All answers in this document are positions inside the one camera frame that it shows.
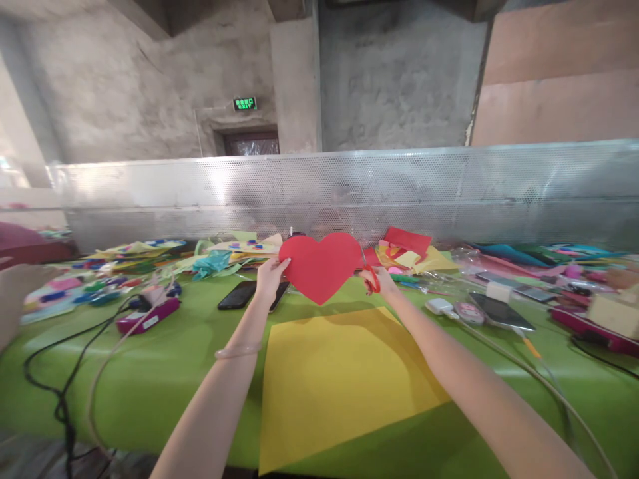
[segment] scissors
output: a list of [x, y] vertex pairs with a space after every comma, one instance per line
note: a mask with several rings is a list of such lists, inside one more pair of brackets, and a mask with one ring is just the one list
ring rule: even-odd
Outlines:
[[368, 261], [366, 261], [366, 255], [364, 254], [364, 249], [361, 247], [361, 245], [359, 245], [359, 248], [361, 249], [361, 258], [364, 260], [364, 266], [361, 269], [362, 271], [364, 270], [369, 271], [370, 274], [372, 274], [373, 281], [375, 283], [375, 284], [372, 284], [368, 279], [364, 279], [364, 284], [366, 284], [366, 289], [368, 289], [367, 296], [370, 296], [373, 293], [379, 293], [381, 291], [381, 286], [379, 285], [379, 278], [377, 277], [377, 274], [373, 270], [373, 267], [370, 266], [370, 264], [368, 264]]

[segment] perforated metal panel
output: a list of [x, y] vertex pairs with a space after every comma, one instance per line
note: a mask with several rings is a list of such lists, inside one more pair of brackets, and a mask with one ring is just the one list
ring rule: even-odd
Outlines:
[[83, 251], [228, 230], [364, 245], [389, 226], [438, 240], [636, 249], [639, 140], [150, 160], [57, 167]]

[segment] paper heart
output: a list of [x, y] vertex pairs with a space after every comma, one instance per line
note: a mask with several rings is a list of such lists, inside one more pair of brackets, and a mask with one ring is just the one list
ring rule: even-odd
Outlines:
[[323, 305], [361, 267], [361, 248], [348, 233], [331, 233], [321, 242], [294, 236], [280, 248], [280, 261], [291, 258], [288, 281], [308, 299]]

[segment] smartphone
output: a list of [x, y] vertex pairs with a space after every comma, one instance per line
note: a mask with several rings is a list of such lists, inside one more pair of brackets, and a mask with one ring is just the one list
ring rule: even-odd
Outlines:
[[288, 289], [290, 285], [291, 283], [289, 283], [288, 281], [283, 281], [280, 283], [280, 286], [278, 287], [278, 292], [275, 293], [275, 301], [273, 301], [273, 304], [271, 304], [271, 307], [268, 310], [269, 313], [272, 313], [273, 311], [275, 311], [275, 308], [278, 306], [278, 304], [280, 304], [280, 300], [282, 299], [282, 296], [284, 296], [284, 293], [286, 292], [286, 290]]
[[516, 293], [529, 297], [530, 299], [534, 299], [535, 301], [539, 301], [540, 303], [548, 303], [548, 301], [556, 297], [556, 295], [547, 293], [542, 289], [528, 286], [519, 283], [518, 281], [513, 281], [512, 279], [504, 278], [503, 276], [496, 275], [494, 273], [489, 273], [488, 271], [478, 273], [475, 276], [479, 279], [483, 279], [484, 281], [494, 281], [495, 283], [510, 286]]
[[469, 293], [473, 303], [477, 305], [486, 315], [486, 319], [490, 324], [505, 329], [510, 327], [518, 327], [527, 331], [536, 331], [537, 328], [526, 321], [519, 313], [506, 303], [489, 298], [479, 293]]
[[243, 281], [218, 304], [218, 309], [242, 309], [251, 300], [257, 288], [257, 281]]

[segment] green tablecloth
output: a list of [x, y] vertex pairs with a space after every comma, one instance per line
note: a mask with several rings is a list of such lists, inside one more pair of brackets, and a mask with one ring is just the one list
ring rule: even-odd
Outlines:
[[[162, 450], [215, 361], [215, 351], [225, 345], [240, 320], [243, 311], [216, 308], [239, 281], [235, 276], [198, 283], [185, 281], [181, 308], [149, 332], [129, 338], [111, 359], [99, 382], [95, 400], [98, 431], [109, 447], [155, 453]], [[418, 291], [405, 294], [417, 305], [437, 297], [424, 296]], [[264, 344], [273, 324], [383, 304], [378, 295], [366, 297], [361, 280], [356, 278], [350, 279], [321, 307], [301, 295], [287, 294], [277, 311], [269, 316]], [[637, 478], [639, 382], [573, 349], [567, 330], [550, 321], [546, 313], [525, 304], [517, 304], [515, 309], [537, 326], [538, 331], [531, 334], [531, 339], [558, 377], [568, 399], [599, 439], [619, 477]], [[26, 382], [23, 361], [36, 349], [98, 323], [115, 310], [116, 305], [101, 308], [83, 305], [73, 313], [22, 329], [20, 336], [0, 356], [0, 427], [50, 437], [63, 436], [62, 426], [53, 418], [54, 396]], [[537, 380], [450, 320], [438, 318], [436, 321], [494, 368], [555, 430], [566, 436], [557, 401]], [[536, 366], [515, 334], [491, 327], [483, 327], [482, 331]], [[95, 341], [69, 391], [79, 440], [89, 441], [85, 404], [90, 382], [119, 338], [113, 325]], [[40, 381], [61, 386], [87, 340], [88, 336], [80, 337], [42, 354], [33, 363], [34, 375]], [[228, 459], [233, 466], [258, 466], [265, 356], [266, 348], [259, 354]], [[639, 371], [639, 361], [611, 356]], [[588, 465], [599, 477], [606, 477], [601, 461], [578, 426], [577, 437]], [[335, 478], [506, 477], [483, 439], [453, 403], [341, 444], [283, 471]]]

